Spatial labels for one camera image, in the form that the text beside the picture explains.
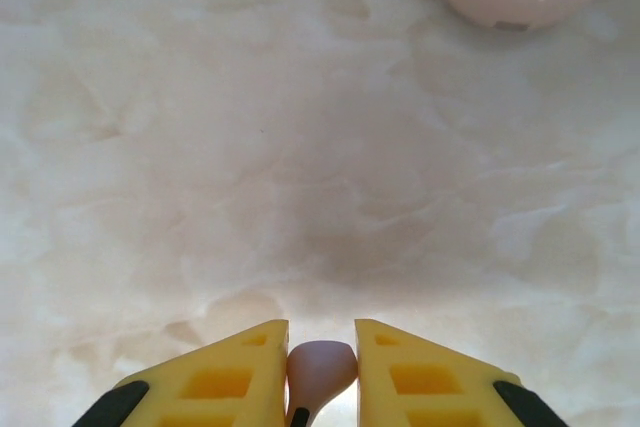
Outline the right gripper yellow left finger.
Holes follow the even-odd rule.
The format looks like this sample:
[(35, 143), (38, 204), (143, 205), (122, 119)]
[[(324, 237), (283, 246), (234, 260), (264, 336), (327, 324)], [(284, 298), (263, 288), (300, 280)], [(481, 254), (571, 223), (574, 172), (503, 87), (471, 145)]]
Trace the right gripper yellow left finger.
[(289, 322), (264, 322), (122, 379), (77, 426), (285, 424)]

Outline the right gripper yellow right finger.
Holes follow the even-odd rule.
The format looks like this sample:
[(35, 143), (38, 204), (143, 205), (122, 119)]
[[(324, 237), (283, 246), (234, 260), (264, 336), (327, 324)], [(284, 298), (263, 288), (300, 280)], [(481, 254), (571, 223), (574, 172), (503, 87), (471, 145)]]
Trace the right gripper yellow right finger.
[(513, 373), (373, 319), (355, 330), (360, 426), (567, 426)]

